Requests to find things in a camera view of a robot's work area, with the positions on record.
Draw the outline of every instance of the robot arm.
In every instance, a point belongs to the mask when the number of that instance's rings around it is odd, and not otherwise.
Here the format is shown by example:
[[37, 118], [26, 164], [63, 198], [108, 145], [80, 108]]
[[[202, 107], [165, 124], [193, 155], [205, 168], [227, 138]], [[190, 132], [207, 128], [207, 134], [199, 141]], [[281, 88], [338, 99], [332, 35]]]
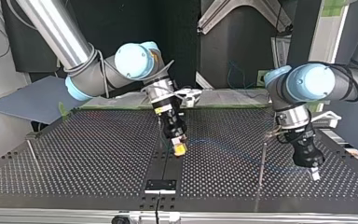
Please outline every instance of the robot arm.
[[17, 0], [68, 72], [65, 85], [79, 101], [86, 101], [134, 81], [143, 81], [152, 106], [172, 141], [175, 155], [186, 152], [186, 125], [168, 69], [154, 42], [126, 44], [107, 59], [81, 34], [61, 0]]
[[314, 130], [306, 102], [358, 101], [358, 47], [350, 65], [307, 63], [284, 66], [265, 76], [266, 88], [281, 126], [284, 143], [290, 143], [298, 166], [316, 168], [323, 153], [313, 144]]

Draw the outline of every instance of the perforated metal table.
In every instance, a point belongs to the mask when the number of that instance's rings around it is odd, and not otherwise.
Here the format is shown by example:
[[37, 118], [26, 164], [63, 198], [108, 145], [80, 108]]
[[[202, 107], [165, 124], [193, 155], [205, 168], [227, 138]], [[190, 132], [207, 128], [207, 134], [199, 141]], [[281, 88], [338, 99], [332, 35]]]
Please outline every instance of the perforated metal table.
[[[0, 159], [0, 208], [358, 215], [358, 160], [323, 133], [321, 180], [293, 165], [291, 146], [268, 140], [273, 113], [189, 109], [189, 147], [175, 158], [150, 110], [80, 110]], [[173, 195], [145, 194], [175, 180]]]

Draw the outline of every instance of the vertical metal post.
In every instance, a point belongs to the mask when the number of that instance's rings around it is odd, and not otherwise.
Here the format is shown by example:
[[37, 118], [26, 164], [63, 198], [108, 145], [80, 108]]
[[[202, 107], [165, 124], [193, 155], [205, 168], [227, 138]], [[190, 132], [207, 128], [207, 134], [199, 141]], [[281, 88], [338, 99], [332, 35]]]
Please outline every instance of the vertical metal post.
[[36, 154], [34, 154], [34, 148], [32, 146], [31, 140], [27, 139], [27, 144], [28, 144], [29, 149], [31, 150], [32, 158], [34, 160], [37, 160]]
[[264, 174], [264, 164], [266, 162], [266, 154], [267, 154], [267, 143], [264, 143], [261, 152], [260, 174], [258, 177], [258, 187], [260, 188], [263, 186], [263, 174]]

